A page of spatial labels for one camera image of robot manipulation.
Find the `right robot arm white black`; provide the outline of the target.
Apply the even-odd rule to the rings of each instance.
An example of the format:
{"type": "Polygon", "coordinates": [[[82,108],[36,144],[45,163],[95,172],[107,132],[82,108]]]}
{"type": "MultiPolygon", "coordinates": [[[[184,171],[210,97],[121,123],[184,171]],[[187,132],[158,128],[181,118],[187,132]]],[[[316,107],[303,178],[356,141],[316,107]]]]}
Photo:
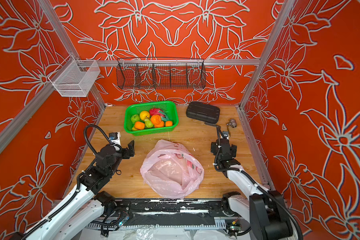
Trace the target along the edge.
{"type": "Polygon", "coordinates": [[[216,126],[216,131],[217,140],[211,143],[211,153],[215,156],[213,166],[240,189],[240,192],[223,195],[223,212],[227,216],[238,214],[249,224],[244,228],[232,223],[225,234],[235,238],[249,235],[254,240],[281,240],[292,236],[302,240],[301,227],[286,208],[284,197],[255,181],[236,160],[237,146],[230,144],[220,126],[216,126]]]}

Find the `orange fruit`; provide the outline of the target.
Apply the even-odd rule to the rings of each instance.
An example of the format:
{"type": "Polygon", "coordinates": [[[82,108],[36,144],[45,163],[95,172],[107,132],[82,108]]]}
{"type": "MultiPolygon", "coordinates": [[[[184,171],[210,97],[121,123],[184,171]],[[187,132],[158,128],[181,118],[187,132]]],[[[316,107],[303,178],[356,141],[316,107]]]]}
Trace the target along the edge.
{"type": "Polygon", "coordinates": [[[151,122],[153,123],[153,125],[159,125],[161,123],[162,119],[160,115],[152,115],[151,116],[151,122]]]}
{"type": "Polygon", "coordinates": [[[160,121],[158,124],[154,125],[155,128],[162,128],[165,127],[165,122],[164,121],[160,121]]]}
{"type": "Polygon", "coordinates": [[[145,129],[145,124],[140,122],[140,121],[135,122],[134,128],[137,129],[137,130],[144,130],[145,129]]]}

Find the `green apple fruit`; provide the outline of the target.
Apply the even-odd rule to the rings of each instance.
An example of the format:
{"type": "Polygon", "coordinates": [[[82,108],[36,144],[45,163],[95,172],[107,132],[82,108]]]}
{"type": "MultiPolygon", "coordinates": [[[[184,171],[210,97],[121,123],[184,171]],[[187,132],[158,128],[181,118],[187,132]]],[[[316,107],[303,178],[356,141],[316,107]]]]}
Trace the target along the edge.
{"type": "Polygon", "coordinates": [[[135,124],[136,122],[139,122],[141,120],[140,115],[138,115],[138,114],[132,115],[130,117],[130,120],[131,120],[132,124],[135,124]]]}

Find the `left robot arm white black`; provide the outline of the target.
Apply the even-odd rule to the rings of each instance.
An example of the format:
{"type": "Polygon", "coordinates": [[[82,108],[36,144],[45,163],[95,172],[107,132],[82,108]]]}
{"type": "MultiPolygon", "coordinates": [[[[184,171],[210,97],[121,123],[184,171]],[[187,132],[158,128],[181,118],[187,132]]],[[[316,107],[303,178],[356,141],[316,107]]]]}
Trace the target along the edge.
{"type": "Polygon", "coordinates": [[[119,165],[122,160],[134,157],[135,142],[130,141],[126,148],[122,148],[118,132],[107,135],[94,124],[87,125],[83,135],[95,156],[94,160],[78,174],[76,186],[57,206],[25,233],[12,234],[12,240],[69,240],[104,211],[108,211],[109,215],[124,213],[115,203],[115,198],[102,188],[114,174],[121,174],[119,165]],[[88,139],[89,128],[97,129],[108,142],[100,151],[96,151],[88,139]]]}

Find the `red green dragon fruit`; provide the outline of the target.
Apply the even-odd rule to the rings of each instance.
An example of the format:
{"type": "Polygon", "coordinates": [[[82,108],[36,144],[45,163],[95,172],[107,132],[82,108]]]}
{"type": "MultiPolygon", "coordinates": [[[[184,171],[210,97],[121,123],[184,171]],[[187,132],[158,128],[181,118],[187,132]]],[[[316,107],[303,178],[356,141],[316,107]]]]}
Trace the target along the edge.
{"type": "Polygon", "coordinates": [[[159,109],[159,108],[152,108],[149,110],[149,113],[151,116],[153,115],[158,115],[160,116],[162,119],[167,119],[168,116],[167,114],[165,113],[165,111],[163,111],[162,109],[159,109]]]}

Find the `pink plastic bag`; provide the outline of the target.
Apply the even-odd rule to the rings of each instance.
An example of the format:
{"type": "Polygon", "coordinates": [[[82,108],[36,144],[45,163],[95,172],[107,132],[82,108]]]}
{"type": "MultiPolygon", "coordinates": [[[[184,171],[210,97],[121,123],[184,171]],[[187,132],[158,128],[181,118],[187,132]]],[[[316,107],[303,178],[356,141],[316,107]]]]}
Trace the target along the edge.
{"type": "Polygon", "coordinates": [[[202,183],[201,163],[180,143],[159,140],[140,168],[144,182],[159,196],[184,199],[202,183]]]}

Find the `green pear fruit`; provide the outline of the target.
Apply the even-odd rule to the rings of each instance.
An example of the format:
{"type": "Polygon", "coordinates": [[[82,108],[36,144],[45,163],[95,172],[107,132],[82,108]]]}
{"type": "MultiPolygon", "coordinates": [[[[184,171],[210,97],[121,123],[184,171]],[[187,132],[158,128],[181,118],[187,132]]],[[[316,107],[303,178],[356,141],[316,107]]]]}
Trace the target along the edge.
{"type": "Polygon", "coordinates": [[[150,119],[144,119],[144,122],[147,129],[151,129],[154,127],[154,124],[151,122],[150,119]]]}

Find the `yellow lemon fruit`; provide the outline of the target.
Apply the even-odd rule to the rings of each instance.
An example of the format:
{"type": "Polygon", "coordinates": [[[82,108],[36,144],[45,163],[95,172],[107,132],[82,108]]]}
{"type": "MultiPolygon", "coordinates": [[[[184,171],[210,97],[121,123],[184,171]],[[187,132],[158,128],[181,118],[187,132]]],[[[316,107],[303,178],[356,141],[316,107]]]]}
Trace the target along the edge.
{"type": "Polygon", "coordinates": [[[148,111],[141,111],[139,117],[140,120],[145,121],[146,119],[150,119],[151,114],[148,111]]]}

